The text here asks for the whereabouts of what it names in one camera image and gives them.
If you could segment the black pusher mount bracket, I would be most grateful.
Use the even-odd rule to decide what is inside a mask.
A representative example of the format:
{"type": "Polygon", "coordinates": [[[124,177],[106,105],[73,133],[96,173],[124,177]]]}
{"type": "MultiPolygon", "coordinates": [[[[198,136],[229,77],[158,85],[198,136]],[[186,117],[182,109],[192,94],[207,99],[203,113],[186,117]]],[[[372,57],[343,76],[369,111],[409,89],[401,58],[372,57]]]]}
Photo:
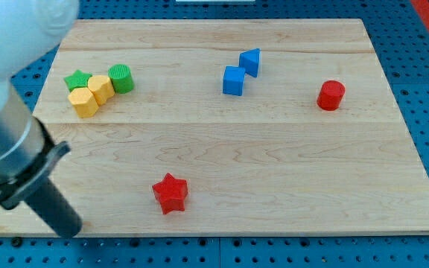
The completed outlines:
{"type": "Polygon", "coordinates": [[[64,208],[69,207],[63,195],[50,181],[49,175],[58,161],[70,151],[70,147],[66,141],[55,144],[43,123],[37,118],[35,121],[44,138],[42,151],[20,173],[2,177],[7,179],[6,182],[0,182],[0,206],[4,209],[14,209],[20,202],[26,202],[33,207],[32,204],[36,201],[30,202],[29,199],[36,194],[44,197],[52,194],[55,202],[61,202],[64,208]]]}

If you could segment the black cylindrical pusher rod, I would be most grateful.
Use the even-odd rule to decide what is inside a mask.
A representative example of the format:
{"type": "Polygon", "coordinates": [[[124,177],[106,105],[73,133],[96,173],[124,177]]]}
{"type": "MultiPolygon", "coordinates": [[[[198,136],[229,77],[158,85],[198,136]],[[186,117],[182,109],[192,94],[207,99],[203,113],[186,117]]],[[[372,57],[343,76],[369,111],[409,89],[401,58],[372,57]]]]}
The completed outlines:
{"type": "Polygon", "coordinates": [[[82,229],[81,217],[50,179],[46,179],[25,202],[59,237],[74,237],[82,229]]]}

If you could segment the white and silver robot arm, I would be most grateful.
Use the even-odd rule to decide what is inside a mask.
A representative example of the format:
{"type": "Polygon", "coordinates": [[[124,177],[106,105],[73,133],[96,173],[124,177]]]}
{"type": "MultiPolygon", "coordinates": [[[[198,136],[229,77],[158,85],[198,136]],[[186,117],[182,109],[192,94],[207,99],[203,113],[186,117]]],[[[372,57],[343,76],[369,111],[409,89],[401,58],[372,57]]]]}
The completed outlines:
{"type": "Polygon", "coordinates": [[[82,220],[49,179],[69,151],[54,143],[13,88],[11,77],[57,46],[74,24],[75,0],[0,0],[0,206],[26,202],[61,237],[73,237],[82,220]]]}

